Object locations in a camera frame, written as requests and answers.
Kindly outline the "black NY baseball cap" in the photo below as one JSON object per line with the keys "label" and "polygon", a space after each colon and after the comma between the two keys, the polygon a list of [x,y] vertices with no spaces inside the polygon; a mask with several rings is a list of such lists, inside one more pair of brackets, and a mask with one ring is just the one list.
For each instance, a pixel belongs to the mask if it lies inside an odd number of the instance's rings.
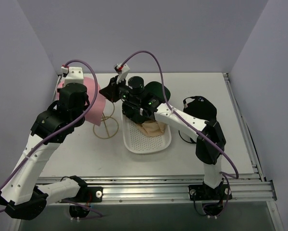
{"label": "black NY baseball cap", "polygon": [[184,109],[183,112],[206,121],[206,124],[213,127],[217,120],[216,107],[203,96],[191,96],[183,100]]}

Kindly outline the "black cap green brim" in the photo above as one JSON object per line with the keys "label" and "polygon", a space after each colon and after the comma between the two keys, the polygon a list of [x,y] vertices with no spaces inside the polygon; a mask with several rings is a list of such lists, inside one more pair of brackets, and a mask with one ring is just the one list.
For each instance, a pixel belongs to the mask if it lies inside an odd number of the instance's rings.
{"label": "black cap green brim", "polygon": [[154,120],[157,107],[170,99],[171,93],[168,88],[162,90],[162,84],[152,81],[146,86],[138,88],[128,87],[121,93],[122,113],[136,124],[142,124],[148,120]]}

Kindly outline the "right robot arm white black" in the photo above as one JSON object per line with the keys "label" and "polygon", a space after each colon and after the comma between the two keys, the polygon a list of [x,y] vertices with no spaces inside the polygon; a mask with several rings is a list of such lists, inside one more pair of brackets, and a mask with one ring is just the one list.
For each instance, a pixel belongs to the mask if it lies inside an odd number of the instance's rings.
{"label": "right robot arm white black", "polygon": [[140,76],[129,80],[113,77],[99,92],[112,103],[122,101],[123,115],[137,125],[164,123],[189,136],[196,143],[196,157],[204,164],[204,180],[196,190],[197,198],[232,199],[226,174],[221,169],[226,139],[216,120],[216,108],[207,99],[195,96],[195,110],[180,111],[169,104],[170,91],[163,83],[144,84]]}

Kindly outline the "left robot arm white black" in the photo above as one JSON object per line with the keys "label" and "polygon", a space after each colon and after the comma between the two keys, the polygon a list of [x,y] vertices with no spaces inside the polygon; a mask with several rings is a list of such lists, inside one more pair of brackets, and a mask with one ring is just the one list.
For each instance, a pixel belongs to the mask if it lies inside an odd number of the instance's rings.
{"label": "left robot arm white black", "polygon": [[89,197],[87,183],[78,176],[36,185],[52,154],[67,135],[84,123],[83,113],[90,107],[83,84],[66,84],[58,93],[58,100],[37,116],[23,154],[8,181],[0,187],[0,205],[11,218],[32,220],[52,203],[65,199],[85,202]]}

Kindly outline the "pink bucket hat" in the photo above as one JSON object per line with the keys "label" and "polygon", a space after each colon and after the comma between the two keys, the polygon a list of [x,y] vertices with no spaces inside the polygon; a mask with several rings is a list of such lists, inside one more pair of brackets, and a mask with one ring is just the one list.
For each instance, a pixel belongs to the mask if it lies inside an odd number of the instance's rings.
{"label": "pink bucket hat", "polygon": [[[89,103],[92,102],[93,98],[94,98],[94,95],[95,95],[95,82],[94,82],[94,79],[92,78],[89,78],[89,77],[84,77],[84,85],[86,86],[87,88],[87,95],[88,95],[88,101]],[[86,113],[85,115],[85,121],[91,123],[91,124],[94,124],[96,126],[100,126],[101,124],[101,119],[102,119],[102,113],[103,113],[103,110],[104,110],[104,107],[105,107],[105,98],[104,96],[102,96],[100,93],[99,93],[99,90],[100,90],[100,86],[99,84],[98,85],[98,89],[97,89],[97,97],[96,97],[96,100],[94,101],[94,104],[93,106],[90,108],[90,110]],[[62,80],[59,84],[58,84],[58,87],[57,87],[57,90],[58,89],[61,89],[64,87],[64,80]],[[60,94],[57,92],[56,93],[56,99],[58,100],[60,98],[59,96]],[[79,104],[78,106],[75,105],[75,103],[72,103],[71,104],[71,107],[69,109],[76,109],[81,106],[81,104]],[[83,110],[79,109],[79,112],[78,113],[75,113],[75,118],[79,117],[79,115],[81,115],[83,113]]]}

